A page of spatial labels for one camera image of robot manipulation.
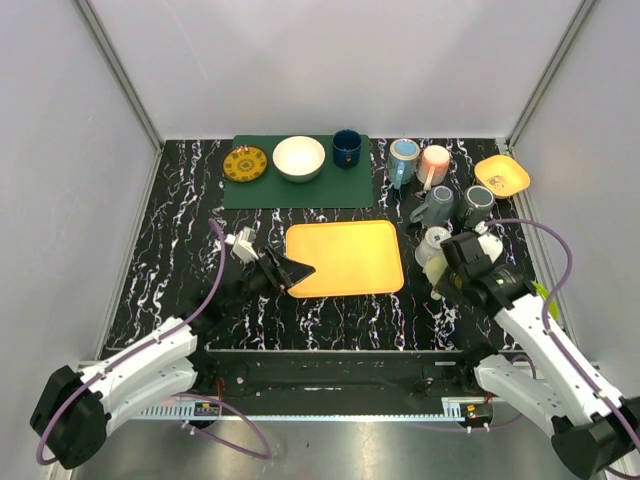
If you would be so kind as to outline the pink mug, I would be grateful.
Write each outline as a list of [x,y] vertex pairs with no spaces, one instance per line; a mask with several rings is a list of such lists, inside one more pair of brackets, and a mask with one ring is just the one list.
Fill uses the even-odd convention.
[[450,161],[451,154],[445,147],[430,145],[423,150],[416,177],[423,184],[424,191],[444,181]]

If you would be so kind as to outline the light blue mug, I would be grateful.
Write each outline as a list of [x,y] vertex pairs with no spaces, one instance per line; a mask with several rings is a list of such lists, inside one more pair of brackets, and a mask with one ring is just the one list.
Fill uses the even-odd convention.
[[416,262],[424,267],[429,259],[441,252],[441,243],[451,237],[448,229],[441,226],[428,228],[414,252]]

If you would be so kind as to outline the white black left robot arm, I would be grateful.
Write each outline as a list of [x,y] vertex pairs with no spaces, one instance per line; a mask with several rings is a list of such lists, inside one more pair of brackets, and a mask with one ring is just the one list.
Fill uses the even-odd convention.
[[31,415],[39,436],[36,460],[72,470],[95,455],[123,423],[174,395],[208,394],[216,372],[204,346],[228,316],[266,293],[287,293],[314,274],[313,266],[270,247],[240,278],[216,279],[201,305],[186,317],[169,317],[157,329],[111,358],[75,370],[55,370]]

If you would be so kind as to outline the light green mug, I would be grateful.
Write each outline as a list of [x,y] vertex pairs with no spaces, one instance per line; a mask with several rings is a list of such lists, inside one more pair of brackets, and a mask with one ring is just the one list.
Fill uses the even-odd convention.
[[429,283],[435,287],[448,267],[443,252],[431,256],[424,264],[423,273]]

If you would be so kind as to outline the dark teal mug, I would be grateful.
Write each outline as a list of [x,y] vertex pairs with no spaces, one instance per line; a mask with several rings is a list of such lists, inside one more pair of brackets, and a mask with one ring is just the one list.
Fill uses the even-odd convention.
[[474,228],[484,221],[495,204],[493,193],[482,185],[467,188],[459,200],[455,218],[462,228]]

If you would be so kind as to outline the orange and blue mug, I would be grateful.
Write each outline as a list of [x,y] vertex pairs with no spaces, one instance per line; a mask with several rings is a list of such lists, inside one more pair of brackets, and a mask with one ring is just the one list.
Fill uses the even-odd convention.
[[386,170],[387,177],[395,190],[400,190],[411,182],[420,153],[418,144],[411,139],[397,139],[391,143]]

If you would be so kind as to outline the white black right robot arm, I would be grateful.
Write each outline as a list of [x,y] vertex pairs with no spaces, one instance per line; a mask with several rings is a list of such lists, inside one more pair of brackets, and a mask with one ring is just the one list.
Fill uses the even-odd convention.
[[502,243],[467,231],[445,239],[424,273],[433,292],[467,301],[492,318],[526,352],[543,378],[514,367],[488,345],[470,349],[454,384],[466,396],[482,390],[509,403],[550,439],[564,466],[590,479],[639,446],[639,400],[608,382],[562,331],[524,275],[498,264]]

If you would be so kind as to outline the grey mug white inside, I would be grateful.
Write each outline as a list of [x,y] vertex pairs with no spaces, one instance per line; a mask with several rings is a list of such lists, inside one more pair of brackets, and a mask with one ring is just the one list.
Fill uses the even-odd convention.
[[419,223],[426,228],[443,226],[451,217],[455,205],[453,191],[444,185],[431,189],[424,202],[410,214],[411,223]]

